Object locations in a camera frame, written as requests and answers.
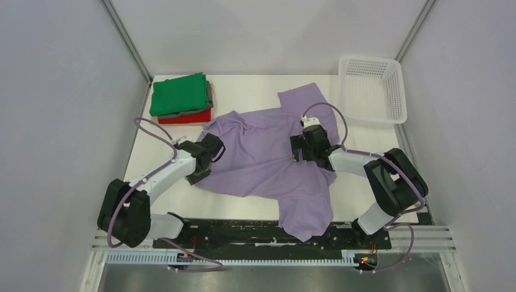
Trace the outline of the purple t-shirt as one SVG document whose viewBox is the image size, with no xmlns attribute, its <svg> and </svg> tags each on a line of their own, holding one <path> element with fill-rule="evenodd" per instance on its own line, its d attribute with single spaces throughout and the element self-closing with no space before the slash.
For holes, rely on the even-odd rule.
<svg viewBox="0 0 516 292">
<path fill-rule="evenodd" d="M 301 117 L 315 117 L 331 144 L 340 141 L 335 114 L 315 83 L 280 92 L 278 108 L 231 111 L 204 126 L 225 153 L 198 187 L 237 197 L 259 196 L 279 205 L 279 226 L 305 242 L 325 233 L 333 219 L 330 185 L 336 174 L 315 162 L 294 162 L 290 138 L 301 134 Z"/>
</svg>

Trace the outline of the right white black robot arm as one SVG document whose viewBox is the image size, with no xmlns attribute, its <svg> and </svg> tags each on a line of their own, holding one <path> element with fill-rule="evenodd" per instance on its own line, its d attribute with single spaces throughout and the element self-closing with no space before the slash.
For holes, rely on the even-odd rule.
<svg viewBox="0 0 516 292">
<path fill-rule="evenodd" d="M 304 128 L 300 135 L 290 137 L 290 143 L 295 162 L 313 161 L 321 169 L 368 180 L 375 203 L 352 222 L 351 239 L 359 248 L 373 244 L 379 230 L 414 211 L 416 203 L 423 206 L 429 193 L 426 182 L 399 148 L 379 155 L 332 145 L 321 125 Z"/>
</svg>

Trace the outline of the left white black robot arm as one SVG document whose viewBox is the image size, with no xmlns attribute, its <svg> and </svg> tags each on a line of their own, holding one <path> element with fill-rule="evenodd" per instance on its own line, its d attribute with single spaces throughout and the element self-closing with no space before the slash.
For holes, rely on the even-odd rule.
<svg viewBox="0 0 516 292">
<path fill-rule="evenodd" d="M 150 238 L 167 238 L 177 248 L 190 243 L 191 231 L 179 215 L 153 214 L 151 206 L 181 179 L 195 185 L 207 178 L 225 146 L 218 136 L 208 133 L 199 142 L 183 140 L 175 148 L 176 153 L 157 169 L 129 181 L 114 179 L 109 183 L 97 227 L 116 239 L 118 246 L 135 248 Z"/>
</svg>

